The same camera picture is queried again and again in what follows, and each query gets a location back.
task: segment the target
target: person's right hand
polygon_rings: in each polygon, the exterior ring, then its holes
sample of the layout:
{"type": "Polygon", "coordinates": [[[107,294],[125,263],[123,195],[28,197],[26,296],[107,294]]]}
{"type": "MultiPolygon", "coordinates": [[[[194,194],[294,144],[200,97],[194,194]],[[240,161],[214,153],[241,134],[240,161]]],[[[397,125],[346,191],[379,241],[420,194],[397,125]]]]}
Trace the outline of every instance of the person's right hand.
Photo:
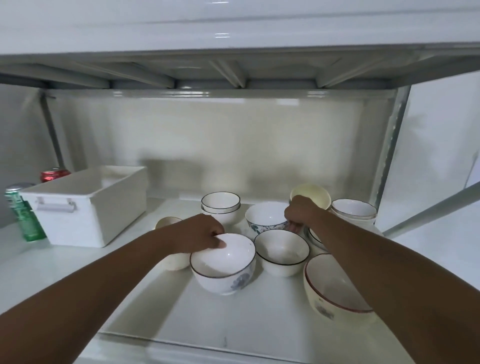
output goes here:
{"type": "Polygon", "coordinates": [[[225,229],[210,215],[198,214],[175,224],[155,229],[147,234],[149,238],[168,244],[171,254],[195,253],[207,248],[223,248],[225,243],[216,235],[225,229]]]}
{"type": "Polygon", "coordinates": [[[285,209],[285,218],[289,221],[288,229],[298,233],[303,225],[309,225],[310,219],[320,208],[308,197],[293,196],[285,209]]]}

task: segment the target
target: white bowl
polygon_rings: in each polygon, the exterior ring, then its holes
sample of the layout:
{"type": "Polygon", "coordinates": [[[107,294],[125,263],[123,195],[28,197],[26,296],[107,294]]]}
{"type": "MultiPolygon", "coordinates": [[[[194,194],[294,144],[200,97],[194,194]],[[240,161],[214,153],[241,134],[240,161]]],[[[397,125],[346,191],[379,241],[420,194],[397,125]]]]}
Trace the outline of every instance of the white bowl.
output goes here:
{"type": "Polygon", "coordinates": [[[238,205],[237,209],[231,212],[226,212],[222,214],[214,214],[212,212],[205,211],[202,206],[202,213],[205,215],[210,215],[215,218],[220,224],[222,225],[231,225],[239,222],[240,218],[240,205],[238,205]]]}
{"type": "Polygon", "coordinates": [[[305,235],[307,235],[307,239],[312,243],[312,245],[318,248],[318,254],[328,252],[327,248],[325,248],[325,245],[322,244],[317,234],[315,234],[312,229],[306,228],[305,230],[305,235]]]}
{"type": "Polygon", "coordinates": [[[267,230],[253,241],[262,267],[273,276],[290,277],[301,271],[310,247],[300,236],[287,230],[267,230]]]}
{"type": "Polygon", "coordinates": [[[257,234],[272,229],[285,229],[288,225],[285,218],[287,207],[285,202],[262,202],[250,206],[245,213],[245,219],[257,234]]]}
{"type": "Polygon", "coordinates": [[[212,192],[202,197],[202,209],[214,214],[225,214],[238,210],[240,196],[232,192],[212,192]]]}
{"type": "MultiPolygon", "coordinates": [[[[160,221],[156,223],[155,229],[160,229],[164,226],[175,224],[176,222],[179,222],[179,221],[181,221],[180,218],[168,216],[166,218],[160,219],[160,221]]],[[[162,266],[163,269],[165,270],[184,269],[188,267],[190,264],[190,254],[188,253],[171,254],[163,258],[158,264],[162,266]]]]}
{"type": "Polygon", "coordinates": [[[222,249],[205,249],[190,256],[198,283],[207,291],[227,295],[247,285],[255,271],[255,245],[239,234],[220,234],[222,249]]]}
{"type": "Polygon", "coordinates": [[[290,201],[293,196],[302,195],[310,198],[318,207],[327,210],[332,203],[332,198],[326,189],[312,183],[304,183],[295,187],[290,192],[290,201]]]}
{"type": "Polygon", "coordinates": [[[355,220],[369,220],[372,223],[377,217],[375,207],[366,202],[349,198],[341,198],[332,202],[332,210],[340,216],[355,220]]]}
{"type": "Polygon", "coordinates": [[[376,315],[331,254],[312,258],[303,270],[303,285],[313,310],[346,327],[371,324],[376,315]]]}

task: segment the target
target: forearm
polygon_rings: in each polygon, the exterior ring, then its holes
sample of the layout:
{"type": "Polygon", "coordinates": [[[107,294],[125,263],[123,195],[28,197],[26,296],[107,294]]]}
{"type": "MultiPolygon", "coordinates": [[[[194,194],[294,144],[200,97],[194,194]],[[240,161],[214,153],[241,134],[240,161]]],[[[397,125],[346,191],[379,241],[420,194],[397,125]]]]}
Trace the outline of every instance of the forearm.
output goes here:
{"type": "Polygon", "coordinates": [[[476,289],[422,255],[324,210],[308,225],[416,362],[457,363],[462,355],[478,355],[476,289]]]}
{"type": "Polygon", "coordinates": [[[72,363],[170,250],[146,234],[0,315],[0,363],[72,363]]]}

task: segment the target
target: plastic storage box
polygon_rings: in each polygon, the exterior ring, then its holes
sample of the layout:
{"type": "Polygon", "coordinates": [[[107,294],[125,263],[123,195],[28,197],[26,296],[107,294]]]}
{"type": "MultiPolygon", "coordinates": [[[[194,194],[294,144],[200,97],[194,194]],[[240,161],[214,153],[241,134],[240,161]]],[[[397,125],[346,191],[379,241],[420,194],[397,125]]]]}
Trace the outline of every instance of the plastic storage box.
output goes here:
{"type": "Polygon", "coordinates": [[[21,191],[52,244],[101,248],[146,210],[145,167],[99,166],[21,191]]]}

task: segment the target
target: bowl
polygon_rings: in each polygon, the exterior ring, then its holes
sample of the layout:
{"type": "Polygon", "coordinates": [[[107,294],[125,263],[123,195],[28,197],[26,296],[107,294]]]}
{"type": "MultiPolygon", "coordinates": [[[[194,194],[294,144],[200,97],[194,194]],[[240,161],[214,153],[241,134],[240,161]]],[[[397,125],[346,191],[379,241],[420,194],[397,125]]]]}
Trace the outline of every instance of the bowl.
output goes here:
{"type": "MultiPolygon", "coordinates": [[[[181,221],[180,218],[175,218],[173,216],[168,216],[166,218],[160,219],[156,225],[155,229],[160,229],[164,226],[175,224],[176,222],[181,221]]],[[[180,270],[189,266],[190,264],[190,254],[188,253],[177,253],[171,254],[163,258],[160,263],[158,263],[165,270],[180,270]]]]}
{"type": "Polygon", "coordinates": [[[307,239],[312,243],[315,248],[317,248],[317,254],[328,252],[327,248],[325,248],[325,245],[322,244],[317,234],[315,234],[312,229],[306,228],[305,230],[305,235],[307,236],[307,239]]]}
{"type": "Polygon", "coordinates": [[[290,277],[303,268],[310,246],[300,236],[287,230],[267,230],[253,241],[262,267],[271,275],[290,277]]]}
{"type": "Polygon", "coordinates": [[[215,218],[220,224],[222,225],[231,225],[239,222],[240,220],[240,205],[238,205],[237,209],[231,212],[214,214],[212,212],[208,212],[204,210],[202,206],[202,213],[205,215],[210,215],[215,218]]]}
{"type": "Polygon", "coordinates": [[[368,326],[376,318],[331,254],[317,255],[305,265],[303,285],[310,306],[325,321],[353,328],[368,326]]]}
{"type": "Polygon", "coordinates": [[[240,196],[232,192],[212,192],[202,197],[202,209],[214,214],[225,214],[240,207],[240,196]]]}
{"type": "Polygon", "coordinates": [[[332,202],[332,210],[340,217],[375,222],[377,209],[363,201],[341,198],[332,202]]]}
{"type": "Polygon", "coordinates": [[[205,249],[190,256],[190,266],[198,283],[207,291],[233,294],[245,287],[255,271],[255,245],[239,234],[220,234],[222,249],[205,249]]]}
{"type": "Polygon", "coordinates": [[[285,229],[288,225],[285,218],[287,207],[285,202],[262,202],[250,206],[245,213],[245,219],[257,234],[267,230],[285,229]]]}
{"type": "Polygon", "coordinates": [[[295,187],[290,192],[290,201],[293,196],[302,195],[310,198],[318,207],[327,210],[332,203],[332,198],[326,189],[312,183],[304,183],[295,187]]]}

